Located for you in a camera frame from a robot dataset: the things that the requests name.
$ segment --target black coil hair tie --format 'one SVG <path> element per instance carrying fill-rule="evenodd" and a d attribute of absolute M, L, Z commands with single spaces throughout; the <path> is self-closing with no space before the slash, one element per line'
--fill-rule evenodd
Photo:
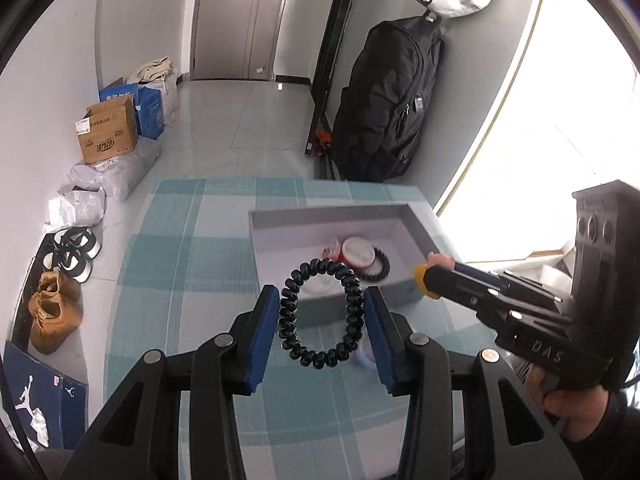
<path fill-rule="evenodd" d="M 344 287 L 344 295 L 347 300 L 346 322 L 344 336 L 334 348 L 328 351 L 309 350 L 298 339 L 296 334 L 296 311 L 298 309 L 298 293 L 306 280 L 318 274 L 328 274 L 339 280 Z M 303 366 L 313 365 L 318 370 L 324 365 L 329 368 L 337 366 L 338 362 L 346 361 L 349 354 L 358 348 L 362 339 L 362 327 L 364 326 L 364 299 L 360 280 L 352 269 L 342 262 L 334 262 L 330 258 L 319 260 L 314 258 L 309 263 L 300 264 L 299 269 L 291 271 L 291 277 L 284 282 L 282 299 L 280 300 L 280 317 L 278 319 L 278 337 L 283 339 L 282 348 L 289 350 L 289 356 L 293 360 L 300 359 Z"/>
<path fill-rule="evenodd" d="M 389 275 L 391 264 L 389 264 L 389 258 L 379 248 L 374 247 L 373 250 L 376 253 L 376 261 L 380 261 L 382 264 L 382 270 L 377 274 L 367 274 L 364 270 L 357 270 L 355 274 L 361 280 L 365 280 L 366 282 L 378 283 Z"/>

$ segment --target white wall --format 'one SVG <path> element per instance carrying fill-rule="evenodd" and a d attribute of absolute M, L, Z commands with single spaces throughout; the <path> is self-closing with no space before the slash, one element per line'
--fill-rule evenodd
<path fill-rule="evenodd" d="M 326 116 L 331 126 L 340 107 L 342 88 L 349 85 L 351 69 L 362 51 L 370 29 L 385 20 L 398 20 L 424 13 L 415 0 L 354 0 L 338 59 L 335 63 Z"/>
<path fill-rule="evenodd" d="M 286 0 L 274 73 L 313 79 L 332 1 Z"/>
<path fill-rule="evenodd" d="M 416 185 L 431 205 L 449 185 L 500 93 L 531 4 L 532 0 L 492 0 L 476 14 L 443 23 L 444 58 L 420 148 L 399 179 Z"/>
<path fill-rule="evenodd" d="M 2 333 L 42 240 L 47 200 L 82 159 L 74 123 L 97 101 L 95 6 L 55 0 L 0 75 Z"/>
<path fill-rule="evenodd" d="M 139 65 L 169 56 L 181 68 L 185 0 L 98 0 L 95 65 L 98 84 L 129 76 Z"/>

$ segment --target brown shoe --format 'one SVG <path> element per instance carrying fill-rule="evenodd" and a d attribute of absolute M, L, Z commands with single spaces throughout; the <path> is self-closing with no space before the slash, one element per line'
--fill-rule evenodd
<path fill-rule="evenodd" d="M 57 267 L 42 273 L 38 283 L 38 292 L 43 292 L 44 290 L 47 292 L 59 292 L 71 301 L 80 299 L 80 284 Z"/>
<path fill-rule="evenodd" d="M 59 292 L 43 290 L 29 300 L 31 343 L 43 354 L 55 352 L 82 321 L 82 308 Z"/>

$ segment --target table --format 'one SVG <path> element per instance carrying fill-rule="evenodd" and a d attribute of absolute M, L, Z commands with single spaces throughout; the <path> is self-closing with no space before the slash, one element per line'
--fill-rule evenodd
<path fill-rule="evenodd" d="M 456 255 L 415 187 L 286 178 L 161 181 L 146 197 L 120 271 L 105 398 L 146 350 L 193 350 L 253 308 L 258 290 L 250 210 L 353 203 L 409 203 L 439 250 Z M 493 333 L 474 313 L 450 301 L 423 298 L 403 312 L 414 330 L 449 350 L 476 354 L 494 346 Z M 329 348 L 343 329 L 342 322 L 309 327 L 300 337 L 311 348 Z M 408 398 L 389 396 L 377 372 L 356 359 L 334 369 L 302 368 L 279 343 L 276 338 L 258 391 L 235 400 L 247 478 L 375 479 L 394 473 Z M 456 396 L 457 438 L 461 413 Z M 181 476 L 188 478 L 188 395 L 180 442 Z"/>

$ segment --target blue shoe box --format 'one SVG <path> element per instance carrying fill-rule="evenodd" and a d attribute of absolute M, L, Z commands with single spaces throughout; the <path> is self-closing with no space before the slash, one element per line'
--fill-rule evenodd
<path fill-rule="evenodd" d="M 22 406 L 16 413 L 27 437 L 49 449 L 75 449 L 86 431 L 87 385 L 61 374 L 10 341 L 4 345 L 3 360 L 14 407 Z M 31 426 L 34 419 L 46 422 L 46 446 Z"/>
<path fill-rule="evenodd" d="M 149 139 L 158 140 L 164 132 L 162 94 L 155 88 L 139 84 L 107 86 L 98 92 L 100 101 L 131 94 L 136 107 L 138 133 Z"/>

